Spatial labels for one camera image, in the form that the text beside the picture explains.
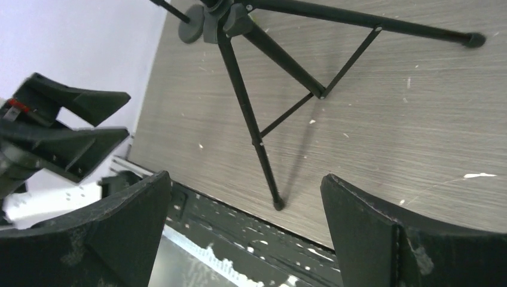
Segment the white wall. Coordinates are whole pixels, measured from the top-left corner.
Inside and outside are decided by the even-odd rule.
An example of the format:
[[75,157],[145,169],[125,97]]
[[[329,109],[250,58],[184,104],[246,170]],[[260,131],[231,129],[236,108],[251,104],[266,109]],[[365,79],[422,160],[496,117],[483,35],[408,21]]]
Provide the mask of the white wall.
[[[132,100],[101,126],[133,131],[165,17],[149,0],[0,0],[0,97],[8,99],[33,72],[71,87],[126,91]],[[59,119],[89,127],[66,111]],[[115,154],[126,150],[124,144]],[[109,160],[83,184],[108,167]],[[71,186],[47,171],[28,182],[31,191]]]

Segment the tripod leg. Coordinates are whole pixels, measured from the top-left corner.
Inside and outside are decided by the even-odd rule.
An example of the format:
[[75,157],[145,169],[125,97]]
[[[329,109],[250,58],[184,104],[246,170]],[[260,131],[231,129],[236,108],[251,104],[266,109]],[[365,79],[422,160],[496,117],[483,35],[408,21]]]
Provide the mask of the tripod leg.
[[261,162],[264,176],[266,177],[266,181],[268,182],[268,186],[271,191],[271,196],[273,196],[273,206],[276,210],[282,210],[285,204],[278,193],[278,189],[274,181],[273,171],[271,170],[266,149],[264,148],[264,143],[262,142],[261,132],[259,131],[259,126],[257,125],[257,120],[254,116],[254,110],[250,104],[245,83],[243,82],[243,77],[241,76],[241,71],[239,69],[236,56],[234,55],[233,46],[231,45],[231,42],[224,41],[222,43],[219,42],[218,47],[220,48],[220,53],[224,59],[225,67],[227,68],[227,72],[231,78],[234,92],[236,93],[246,125],[248,126],[248,131],[252,137],[253,146],[255,147],[255,151],[257,152],[259,161]]
[[461,33],[297,0],[244,0],[243,3],[250,5],[251,9],[258,8],[371,29],[380,26],[389,32],[457,42],[469,48],[480,47],[486,42],[486,37],[480,33]]
[[324,87],[257,24],[253,23],[252,30],[243,36],[306,87],[314,96],[320,98],[320,95],[324,92]]

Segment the gray wood grain surface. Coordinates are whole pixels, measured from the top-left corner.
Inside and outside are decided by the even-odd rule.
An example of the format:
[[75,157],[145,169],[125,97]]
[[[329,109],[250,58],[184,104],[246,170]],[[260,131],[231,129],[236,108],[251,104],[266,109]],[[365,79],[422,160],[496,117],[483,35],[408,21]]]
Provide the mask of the gray wood grain surface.
[[[265,138],[288,200],[276,212],[218,47],[181,43],[178,21],[168,16],[130,159],[328,246],[319,187],[330,172],[424,215],[507,231],[507,2],[313,2],[480,31],[488,41],[469,50],[382,32],[327,99],[312,99]],[[192,2],[172,4],[184,10]],[[323,85],[369,33],[253,15]],[[232,42],[263,129],[307,92],[247,40]],[[464,178],[471,173],[496,176]]]

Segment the tripod foot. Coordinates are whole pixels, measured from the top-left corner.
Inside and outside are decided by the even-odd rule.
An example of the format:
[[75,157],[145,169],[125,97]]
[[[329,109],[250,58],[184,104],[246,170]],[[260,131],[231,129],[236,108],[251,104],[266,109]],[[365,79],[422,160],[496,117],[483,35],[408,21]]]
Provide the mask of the tripod foot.
[[280,211],[285,207],[285,202],[283,199],[278,199],[277,201],[273,201],[273,206],[276,209],[276,211]]
[[190,44],[197,41],[203,34],[204,7],[192,5],[185,13],[190,18],[190,23],[181,21],[178,27],[178,35],[183,43]]
[[471,36],[468,43],[463,44],[467,48],[478,48],[486,43],[486,36],[481,33],[468,33]]

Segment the tripod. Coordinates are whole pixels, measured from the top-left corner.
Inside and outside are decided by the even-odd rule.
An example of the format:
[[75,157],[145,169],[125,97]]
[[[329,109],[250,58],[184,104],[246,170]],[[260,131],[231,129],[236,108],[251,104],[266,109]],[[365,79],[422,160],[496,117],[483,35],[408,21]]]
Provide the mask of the tripod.
[[[452,30],[433,28],[296,0],[200,0],[204,4],[204,7],[194,5],[187,10],[185,14],[182,14],[163,0],[151,1],[162,6],[182,21],[179,26],[179,37],[183,42],[187,44],[194,42],[202,34],[205,42],[218,44],[246,125],[252,137],[252,144],[261,162],[262,170],[264,171],[273,197],[273,205],[276,210],[282,210],[285,204],[276,187],[273,171],[271,170],[271,165],[262,141],[263,137],[269,134],[275,127],[308,102],[312,97],[317,97],[321,100],[325,99],[327,95],[329,95],[329,92],[338,84],[381,31],[386,30],[389,32],[403,33],[441,41],[456,42],[469,48],[480,47],[486,41],[485,36],[480,33],[461,33]],[[254,9],[362,26],[372,30],[329,85],[324,87],[254,23],[248,16],[248,13]],[[233,46],[231,45],[231,38],[240,35],[250,41],[310,92],[262,131],[260,131],[257,125],[254,111],[241,76],[241,71],[236,56],[234,55]]]

